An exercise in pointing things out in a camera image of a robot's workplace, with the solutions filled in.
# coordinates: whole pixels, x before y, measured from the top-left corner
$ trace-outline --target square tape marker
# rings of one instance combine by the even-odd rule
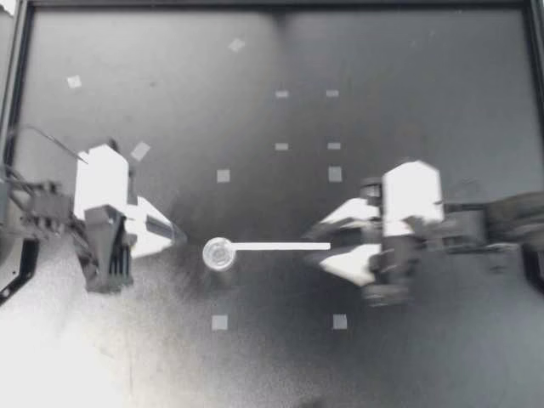
[[[329,182],[342,183],[342,168],[339,166],[329,166]]]
[[[82,86],[82,79],[79,77],[79,75],[68,76],[66,81],[71,89],[80,88]]]
[[[229,329],[229,316],[227,314],[214,314],[212,316],[212,330],[214,332]]]
[[[218,183],[230,182],[230,170],[228,168],[222,168],[218,170]]]
[[[141,162],[144,156],[147,155],[148,151],[150,151],[150,146],[147,143],[139,142],[138,144],[136,144],[136,147],[134,147],[134,150],[132,151],[130,156]]]
[[[333,314],[332,330],[348,330],[348,316],[345,314]]]

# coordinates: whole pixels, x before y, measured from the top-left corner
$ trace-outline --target white stick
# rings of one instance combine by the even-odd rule
[[[236,251],[328,251],[330,242],[233,242]]]

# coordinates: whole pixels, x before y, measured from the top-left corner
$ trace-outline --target wire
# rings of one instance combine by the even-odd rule
[[[81,160],[85,164],[88,164],[85,160],[83,160],[76,152],[68,149],[62,142],[60,142],[58,139],[54,138],[53,136],[45,133],[42,129],[39,127],[33,126],[33,125],[19,125],[17,127],[13,127],[10,131],[9,137],[13,138],[17,131],[21,132],[23,130],[33,130],[35,133],[39,134],[40,136],[43,136],[45,139],[50,140],[51,142],[55,143],[57,146],[59,146],[62,150],[64,150],[66,153],[68,153],[70,156],[76,158],[77,160]]]

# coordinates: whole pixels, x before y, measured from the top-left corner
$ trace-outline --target white tape marker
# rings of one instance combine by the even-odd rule
[[[233,242],[236,251],[328,251],[330,242]]]
[[[218,170],[218,183],[230,183],[230,170],[228,168]]]
[[[150,151],[150,146],[144,142],[139,142],[136,144],[136,147],[134,147],[133,152],[130,154],[134,159],[141,162],[141,160],[144,158],[145,155],[147,155],[147,152]]]
[[[325,95],[327,98],[337,98],[340,96],[340,91],[337,89],[327,89]]]
[[[212,330],[229,330],[229,316],[227,314],[214,314],[212,316]]]
[[[331,143],[328,143],[326,145],[326,148],[328,150],[341,150],[342,149],[342,144],[338,143],[338,142],[331,142]]]
[[[333,314],[332,330],[348,330],[348,316],[345,314]]]
[[[232,42],[229,44],[229,49],[233,53],[238,53],[246,46],[246,43],[244,40],[241,40],[240,38],[235,38],[232,40]]]
[[[277,99],[287,99],[287,98],[289,98],[289,91],[287,91],[285,89],[275,91],[275,97]]]
[[[274,148],[277,150],[277,151],[285,151],[285,150],[289,150],[289,144],[288,143],[276,143]]]
[[[339,166],[329,167],[329,182],[342,183],[342,168]]]
[[[82,86],[82,79],[79,77],[79,75],[68,76],[66,81],[68,82],[70,89],[80,88]]]

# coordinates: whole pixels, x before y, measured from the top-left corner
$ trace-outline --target black table surface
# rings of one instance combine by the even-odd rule
[[[242,253],[223,277],[200,260],[214,236],[296,240],[406,157],[436,166],[448,199],[540,190],[533,87],[515,9],[39,11],[21,122],[74,150],[148,144],[136,189],[190,244],[137,260],[134,286],[105,297],[84,291],[69,241],[46,243],[35,279],[0,309],[3,399],[541,406],[544,295],[515,254],[493,273],[479,256],[429,253],[413,301],[383,309],[299,253]],[[73,159],[30,133],[15,166],[74,190]],[[332,330],[333,314],[348,330]],[[229,316],[227,331],[213,315]]]

